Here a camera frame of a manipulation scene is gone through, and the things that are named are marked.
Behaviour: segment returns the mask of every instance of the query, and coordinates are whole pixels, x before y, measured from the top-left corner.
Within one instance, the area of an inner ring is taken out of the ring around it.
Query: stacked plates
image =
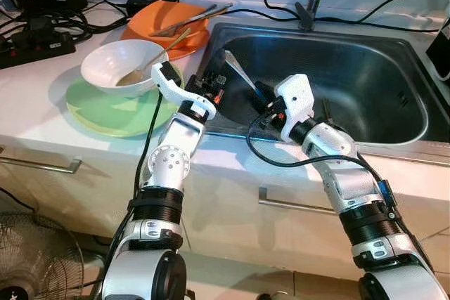
[[[167,47],[176,39],[177,35],[174,37],[151,37],[151,34],[189,19],[204,10],[203,7],[190,4],[156,1],[134,15],[123,32],[121,39],[149,40],[162,47]],[[210,33],[206,30],[207,24],[208,19],[203,19],[186,25],[185,27],[191,28],[191,33],[175,48],[167,52],[169,59],[182,58],[206,45],[210,38]]]

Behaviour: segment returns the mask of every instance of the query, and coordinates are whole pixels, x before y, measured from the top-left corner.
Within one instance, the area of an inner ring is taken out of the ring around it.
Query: faucet
[[[314,28],[314,18],[321,0],[309,0],[306,9],[301,3],[295,3],[295,9],[300,16],[299,28],[301,30],[311,31]]]

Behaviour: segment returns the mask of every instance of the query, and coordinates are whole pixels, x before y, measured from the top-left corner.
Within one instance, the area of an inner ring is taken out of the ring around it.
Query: kitchen counter
[[[111,11],[102,9],[101,6],[99,8],[90,14],[97,19],[99,25],[106,24],[101,21],[109,22],[114,19]],[[211,19],[209,29],[217,22],[289,28],[296,28],[297,25],[248,16],[220,16]],[[73,54],[0,70],[0,145],[59,152],[81,158],[84,156],[120,158],[122,161],[136,162],[143,148],[144,135],[132,138],[99,135],[79,125],[65,104],[65,92],[80,76],[80,64],[83,59],[100,45],[118,40],[122,30],[121,28],[95,35],[90,40],[78,44],[77,51]],[[432,34],[335,24],[318,24],[316,30],[406,39],[415,48],[429,72],[431,74],[435,72],[425,57],[426,47],[434,37]],[[195,73],[203,51],[204,49],[201,49],[174,61],[185,78]],[[450,102],[448,88],[441,83],[437,85],[447,102]],[[158,133],[152,139],[153,145],[156,144],[157,137]],[[261,143],[261,146],[280,160],[306,158],[299,147],[294,145]],[[450,202],[449,167],[373,156],[367,156],[367,160],[382,177],[390,180],[396,193]],[[299,169],[272,167],[252,155],[244,140],[211,135],[205,135],[203,138],[193,158],[193,170],[212,175],[226,172],[233,172],[233,175],[252,175],[268,184],[282,184],[280,181],[300,184],[302,179],[313,180],[318,184],[321,181],[317,172],[310,166]],[[417,184],[419,178],[422,182],[428,182],[427,188]]]

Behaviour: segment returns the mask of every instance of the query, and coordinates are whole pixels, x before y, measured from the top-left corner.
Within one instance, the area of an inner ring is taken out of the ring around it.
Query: fan grille
[[[0,214],[0,285],[23,280],[35,300],[73,299],[81,295],[83,270],[77,241],[62,225],[35,214]]]

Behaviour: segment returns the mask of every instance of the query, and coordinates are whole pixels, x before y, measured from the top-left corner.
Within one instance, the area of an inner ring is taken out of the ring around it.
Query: metal sink
[[[220,48],[234,54],[253,82],[275,86],[307,74],[315,119],[345,130],[362,152],[450,163],[449,106],[407,41],[216,25],[197,76],[220,71],[227,87],[207,132],[244,136],[257,112],[243,80],[231,69],[214,69],[210,61]],[[274,139],[274,133],[259,137]]]

